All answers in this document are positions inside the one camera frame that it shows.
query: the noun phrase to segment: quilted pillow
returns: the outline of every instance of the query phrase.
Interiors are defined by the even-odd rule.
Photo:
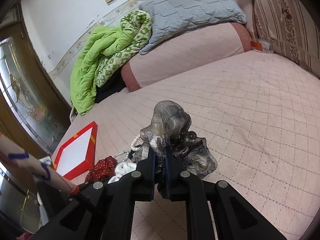
[[[160,42],[199,26],[247,22],[245,13],[234,0],[145,0],[139,9],[152,17],[152,36],[140,50],[141,55]]]

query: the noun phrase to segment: orange label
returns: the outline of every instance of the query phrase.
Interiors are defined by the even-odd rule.
[[[96,140],[92,135],[90,135],[90,139],[93,141],[93,143],[96,143]]]
[[[254,47],[257,50],[261,50],[262,51],[262,44],[256,41],[250,41],[250,45],[252,47]]]

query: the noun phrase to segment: green blanket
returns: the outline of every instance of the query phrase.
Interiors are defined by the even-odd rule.
[[[104,85],[149,41],[152,26],[150,14],[132,11],[121,19],[120,25],[96,27],[72,69],[71,101],[79,114],[85,114],[93,107],[96,85]]]

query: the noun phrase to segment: glass door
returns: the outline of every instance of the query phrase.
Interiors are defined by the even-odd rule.
[[[71,108],[40,64],[19,8],[13,6],[0,24],[0,112],[10,109],[15,119],[1,114],[0,131],[23,148],[29,145],[33,155],[52,155],[70,125]],[[21,130],[33,142],[23,142]]]
[[[0,41],[0,89],[26,132],[45,152],[53,153],[66,129],[32,86],[12,37]]]

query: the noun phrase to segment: blue tape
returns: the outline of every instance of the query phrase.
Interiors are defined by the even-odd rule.
[[[14,159],[27,159],[29,158],[29,154],[27,152],[24,153],[9,153],[8,158],[11,160]]]
[[[45,163],[41,163],[41,167],[45,170],[45,172],[47,173],[47,177],[45,176],[41,176],[41,178],[43,180],[50,180],[51,179],[51,174],[50,174],[50,171],[48,169],[48,165],[45,164]]]

